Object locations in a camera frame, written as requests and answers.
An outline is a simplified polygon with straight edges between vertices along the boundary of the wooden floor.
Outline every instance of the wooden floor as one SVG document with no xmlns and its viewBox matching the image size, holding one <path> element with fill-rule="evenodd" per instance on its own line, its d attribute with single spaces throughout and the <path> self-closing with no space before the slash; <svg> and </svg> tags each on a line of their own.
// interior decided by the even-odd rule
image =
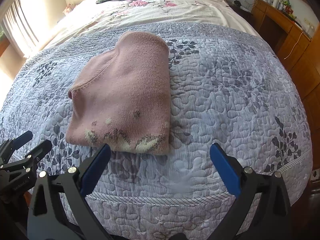
<svg viewBox="0 0 320 240">
<path fill-rule="evenodd" d="M 308 184 L 292 206 L 294 240 L 320 239 L 320 184 Z"/>
</svg>

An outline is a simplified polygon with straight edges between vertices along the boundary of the nightstand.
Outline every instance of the nightstand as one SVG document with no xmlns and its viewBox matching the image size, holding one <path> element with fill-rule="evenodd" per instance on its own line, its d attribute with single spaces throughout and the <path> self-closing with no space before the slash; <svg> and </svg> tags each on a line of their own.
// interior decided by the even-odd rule
<svg viewBox="0 0 320 240">
<path fill-rule="evenodd" d="M 238 15 L 240 15 L 243 19 L 245 19 L 251 26 L 253 26 L 253 18 L 252 13 L 246 9 L 242 9 L 239 6 L 236 6 L 232 2 L 228 2 L 229 7 L 234 10 Z"/>
</svg>

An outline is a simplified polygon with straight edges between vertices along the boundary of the bed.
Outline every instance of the bed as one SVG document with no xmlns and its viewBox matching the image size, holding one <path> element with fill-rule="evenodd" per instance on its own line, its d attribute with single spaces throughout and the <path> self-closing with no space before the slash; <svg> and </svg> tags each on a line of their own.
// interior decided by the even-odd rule
<svg viewBox="0 0 320 240">
<path fill-rule="evenodd" d="M 95 149 L 65 141 L 68 89 L 89 59 L 113 48 L 121 34 L 147 31 L 169 47 L 170 152 L 112 152 L 86 197 L 106 230 L 128 239 L 165 240 L 179 232 L 206 239 L 234 201 L 209 157 L 215 142 L 242 166 L 281 172 L 291 204 L 298 200 L 312 168 L 305 110 L 275 53 L 244 19 L 224 0 L 95 1 L 85 0 L 60 21 L 14 80 L 0 111 L 0 139 L 34 134 L 14 159 L 44 139 L 53 149 L 38 172 L 59 174 L 92 156 Z M 258 201 L 259 195 L 240 231 Z"/>
</svg>

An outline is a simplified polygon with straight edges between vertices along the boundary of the silver bolt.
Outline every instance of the silver bolt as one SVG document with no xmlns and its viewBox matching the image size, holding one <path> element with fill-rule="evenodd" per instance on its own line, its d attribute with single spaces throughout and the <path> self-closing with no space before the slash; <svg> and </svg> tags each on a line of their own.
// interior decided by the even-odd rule
<svg viewBox="0 0 320 240">
<path fill-rule="evenodd" d="M 277 178 L 281 178 L 282 177 L 282 175 L 281 175 L 281 173 L 279 171 L 275 171 L 275 176 Z"/>
<path fill-rule="evenodd" d="M 47 173 L 46 173 L 45 171 L 41 171 L 41 172 L 39 173 L 39 177 L 40 177 L 40 178 L 43 178 L 45 175 L 47 175 Z"/>
<path fill-rule="evenodd" d="M 77 171 L 77 168 L 73 167 L 73 166 L 68 169 L 68 172 L 71 173 L 71 174 L 75 173 L 76 171 Z"/>
<path fill-rule="evenodd" d="M 251 169 L 250 167 L 245 167 L 244 172 L 247 174 L 251 174 L 253 172 L 253 169 Z"/>
</svg>

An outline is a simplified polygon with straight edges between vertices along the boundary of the white curtain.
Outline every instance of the white curtain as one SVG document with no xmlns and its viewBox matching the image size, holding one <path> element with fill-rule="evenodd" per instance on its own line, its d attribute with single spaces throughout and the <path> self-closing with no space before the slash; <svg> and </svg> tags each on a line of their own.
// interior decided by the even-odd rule
<svg viewBox="0 0 320 240">
<path fill-rule="evenodd" d="M 4 15 L 1 27 L 22 57 L 28 58 L 39 43 L 23 14 L 20 0 L 13 1 Z"/>
</svg>

